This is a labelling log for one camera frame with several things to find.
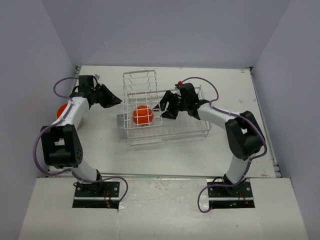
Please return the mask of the small orange bowl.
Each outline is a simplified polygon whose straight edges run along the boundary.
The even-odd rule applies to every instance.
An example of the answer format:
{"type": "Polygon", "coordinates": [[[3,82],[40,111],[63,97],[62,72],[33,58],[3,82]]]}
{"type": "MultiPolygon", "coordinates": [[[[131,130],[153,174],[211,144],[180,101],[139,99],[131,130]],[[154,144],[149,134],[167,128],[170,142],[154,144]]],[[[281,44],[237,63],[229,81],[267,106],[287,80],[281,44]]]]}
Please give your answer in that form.
{"type": "Polygon", "coordinates": [[[137,106],[132,113],[133,122],[138,126],[147,126],[152,123],[153,111],[146,105],[137,106]]]}

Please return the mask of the white wire dish rack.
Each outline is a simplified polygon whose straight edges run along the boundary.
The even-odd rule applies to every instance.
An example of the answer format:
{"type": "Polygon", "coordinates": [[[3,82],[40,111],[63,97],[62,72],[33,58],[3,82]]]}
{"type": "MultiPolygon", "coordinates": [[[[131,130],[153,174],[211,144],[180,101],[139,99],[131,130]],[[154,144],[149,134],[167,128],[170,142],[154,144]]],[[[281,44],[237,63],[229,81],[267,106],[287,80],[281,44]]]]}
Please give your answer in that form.
{"type": "Polygon", "coordinates": [[[155,70],[125,72],[122,78],[123,113],[117,115],[117,130],[132,146],[208,136],[211,124],[187,112],[179,112],[176,119],[162,116],[165,110],[160,103],[168,89],[158,86],[155,70]]]}

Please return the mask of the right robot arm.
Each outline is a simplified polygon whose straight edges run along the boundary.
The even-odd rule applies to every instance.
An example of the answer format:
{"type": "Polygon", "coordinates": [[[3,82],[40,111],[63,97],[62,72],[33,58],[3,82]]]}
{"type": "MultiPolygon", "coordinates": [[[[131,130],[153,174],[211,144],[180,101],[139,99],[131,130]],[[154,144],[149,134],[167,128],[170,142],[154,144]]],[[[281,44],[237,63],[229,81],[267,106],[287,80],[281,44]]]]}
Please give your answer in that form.
{"type": "Polygon", "coordinates": [[[213,101],[200,99],[191,83],[176,85],[176,91],[167,90],[154,109],[161,111],[161,117],[175,120],[180,112],[190,117],[206,121],[225,130],[232,160],[222,182],[210,188],[223,188],[227,196],[233,197],[241,191],[241,183],[250,169],[253,160],[267,153],[265,137],[250,111],[231,112],[217,108],[213,101]]]}

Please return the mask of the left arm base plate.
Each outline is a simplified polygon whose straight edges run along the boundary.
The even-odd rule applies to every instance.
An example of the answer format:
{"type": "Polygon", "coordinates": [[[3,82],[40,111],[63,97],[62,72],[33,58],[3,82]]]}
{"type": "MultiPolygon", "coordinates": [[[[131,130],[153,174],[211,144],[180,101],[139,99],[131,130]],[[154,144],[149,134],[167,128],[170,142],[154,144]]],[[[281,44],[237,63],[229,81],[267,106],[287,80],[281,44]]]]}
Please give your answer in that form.
{"type": "Polygon", "coordinates": [[[119,209],[120,182],[75,182],[72,207],[77,209],[119,209]]]}

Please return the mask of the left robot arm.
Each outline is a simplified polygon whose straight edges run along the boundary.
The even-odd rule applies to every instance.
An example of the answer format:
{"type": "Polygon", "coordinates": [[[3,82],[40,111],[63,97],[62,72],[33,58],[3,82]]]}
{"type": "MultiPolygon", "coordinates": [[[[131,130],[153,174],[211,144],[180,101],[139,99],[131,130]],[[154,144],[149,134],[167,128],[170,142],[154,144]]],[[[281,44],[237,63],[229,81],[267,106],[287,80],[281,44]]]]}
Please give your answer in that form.
{"type": "Polygon", "coordinates": [[[103,193],[104,180],[100,172],[84,160],[84,153],[77,129],[84,115],[93,105],[108,109],[119,105],[122,100],[115,96],[94,75],[75,77],[78,84],[66,95],[67,106],[51,125],[43,126],[33,146],[33,160],[39,168],[37,147],[41,143],[44,163],[54,167],[58,176],[71,173],[86,190],[97,197],[103,193]]]}

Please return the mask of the plain beige bowl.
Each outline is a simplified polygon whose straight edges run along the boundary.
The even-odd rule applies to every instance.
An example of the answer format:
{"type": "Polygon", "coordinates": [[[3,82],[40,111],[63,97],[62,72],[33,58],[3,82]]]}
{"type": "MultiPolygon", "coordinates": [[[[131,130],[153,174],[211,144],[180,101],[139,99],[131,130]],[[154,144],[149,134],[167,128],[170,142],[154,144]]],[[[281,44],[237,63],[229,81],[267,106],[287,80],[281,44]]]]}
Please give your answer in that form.
{"type": "Polygon", "coordinates": [[[77,125],[77,129],[79,129],[82,125],[83,125],[83,122],[84,122],[84,120],[83,120],[83,118],[79,121],[79,123],[78,123],[78,125],[77,125]]]}

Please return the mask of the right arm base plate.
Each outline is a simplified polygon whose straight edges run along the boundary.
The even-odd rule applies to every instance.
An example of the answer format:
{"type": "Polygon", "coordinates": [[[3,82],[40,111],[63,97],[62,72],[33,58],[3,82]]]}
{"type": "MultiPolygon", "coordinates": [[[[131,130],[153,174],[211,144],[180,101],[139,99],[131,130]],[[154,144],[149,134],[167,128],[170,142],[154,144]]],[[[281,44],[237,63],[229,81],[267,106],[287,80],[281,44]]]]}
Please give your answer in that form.
{"type": "Polygon", "coordinates": [[[255,202],[248,179],[235,187],[209,187],[208,202],[211,209],[251,209],[255,202]]]}

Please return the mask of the large orange bowl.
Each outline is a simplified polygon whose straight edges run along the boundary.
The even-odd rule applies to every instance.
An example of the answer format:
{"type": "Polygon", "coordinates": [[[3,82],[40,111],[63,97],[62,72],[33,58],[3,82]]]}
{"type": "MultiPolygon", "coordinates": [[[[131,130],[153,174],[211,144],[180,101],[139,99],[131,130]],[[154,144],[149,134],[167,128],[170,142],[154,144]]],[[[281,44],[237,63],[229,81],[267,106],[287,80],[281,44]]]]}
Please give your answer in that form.
{"type": "Polygon", "coordinates": [[[65,103],[58,108],[58,110],[56,111],[56,114],[55,114],[57,120],[64,119],[64,112],[65,112],[67,106],[68,106],[68,104],[65,103]]]}

